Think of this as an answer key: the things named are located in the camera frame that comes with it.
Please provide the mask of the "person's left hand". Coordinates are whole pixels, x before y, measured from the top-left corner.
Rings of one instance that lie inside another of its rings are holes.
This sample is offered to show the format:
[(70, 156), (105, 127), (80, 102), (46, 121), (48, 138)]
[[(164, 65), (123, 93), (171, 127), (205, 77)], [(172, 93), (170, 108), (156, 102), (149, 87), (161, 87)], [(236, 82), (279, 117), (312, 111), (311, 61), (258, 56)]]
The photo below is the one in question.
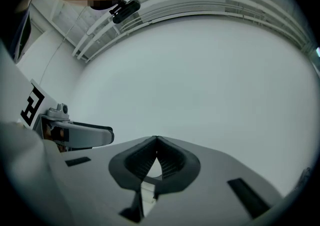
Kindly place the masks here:
[(60, 127), (51, 128), (50, 125), (45, 125), (42, 128), (43, 138), (50, 141), (59, 141), (61, 144), (56, 144), (60, 152), (65, 152), (64, 130)]

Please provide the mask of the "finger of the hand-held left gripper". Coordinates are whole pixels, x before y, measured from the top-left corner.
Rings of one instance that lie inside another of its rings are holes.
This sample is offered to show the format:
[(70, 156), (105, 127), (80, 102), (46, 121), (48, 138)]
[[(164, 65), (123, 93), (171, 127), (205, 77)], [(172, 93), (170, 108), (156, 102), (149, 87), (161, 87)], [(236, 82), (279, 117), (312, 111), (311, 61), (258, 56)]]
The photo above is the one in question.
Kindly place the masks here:
[(108, 126), (69, 121), (67, 147), (89, 149), (109, 145), (114, 141), (113, 129)]

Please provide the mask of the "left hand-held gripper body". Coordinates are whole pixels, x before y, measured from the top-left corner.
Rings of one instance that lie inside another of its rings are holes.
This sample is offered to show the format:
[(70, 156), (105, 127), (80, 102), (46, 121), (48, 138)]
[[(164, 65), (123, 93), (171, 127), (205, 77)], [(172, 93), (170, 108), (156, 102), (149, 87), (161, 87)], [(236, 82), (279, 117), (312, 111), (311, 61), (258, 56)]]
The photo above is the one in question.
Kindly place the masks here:
[(55, 122), (68, 122), (68, 106), (57, 103), (47, 92), (45, 92), (34, 79), (30, 80), (32, 90), (27, 97), (26, 105), (23, 106), (19, 119), (24, 127), (37, 132), (41, 139), (43, 137), (43, 126), (56, 127)]

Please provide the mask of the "person's dark top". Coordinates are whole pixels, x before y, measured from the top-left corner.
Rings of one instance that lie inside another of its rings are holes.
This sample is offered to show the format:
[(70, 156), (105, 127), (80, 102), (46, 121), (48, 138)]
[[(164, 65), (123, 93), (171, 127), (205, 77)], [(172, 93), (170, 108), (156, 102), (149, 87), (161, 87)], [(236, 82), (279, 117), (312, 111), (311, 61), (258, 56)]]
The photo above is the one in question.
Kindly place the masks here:
[(22, 57), (23, 49), (25, 48), (31, 34), (31, 20), (29, 8), (15, 13), (11, 21), (11, 28), (8, 33), (6, 47), (13, 61), (18, 63)]

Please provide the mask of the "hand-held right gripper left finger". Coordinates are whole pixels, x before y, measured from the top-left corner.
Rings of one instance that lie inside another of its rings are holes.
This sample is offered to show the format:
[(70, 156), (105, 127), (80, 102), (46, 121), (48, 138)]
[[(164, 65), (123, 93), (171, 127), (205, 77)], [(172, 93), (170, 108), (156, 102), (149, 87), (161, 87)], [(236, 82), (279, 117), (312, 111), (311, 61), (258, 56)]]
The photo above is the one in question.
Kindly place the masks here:
[(70, 209), (72, 226), (145, 226), (120, 213), (132, 206), (135, 192), (121, 188), (109, 172), (118, 153), (145, 140), (61, 153), (50, 143), (49, 165), (58, 189)]

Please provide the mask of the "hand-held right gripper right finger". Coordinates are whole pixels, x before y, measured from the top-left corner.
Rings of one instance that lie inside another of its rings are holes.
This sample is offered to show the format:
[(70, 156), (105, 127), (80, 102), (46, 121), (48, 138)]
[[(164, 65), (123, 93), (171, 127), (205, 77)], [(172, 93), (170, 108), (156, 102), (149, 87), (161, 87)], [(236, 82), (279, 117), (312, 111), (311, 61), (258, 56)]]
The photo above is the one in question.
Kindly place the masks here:
[(168, 141), (200, 161), (197, 178), (183, 191), (159, 196), (144, 226), (243, 226), (252, 219), (228, 181), (244, 180), (270, 207), (283, 198), (261, 175), (221, 151), (178, 139)]

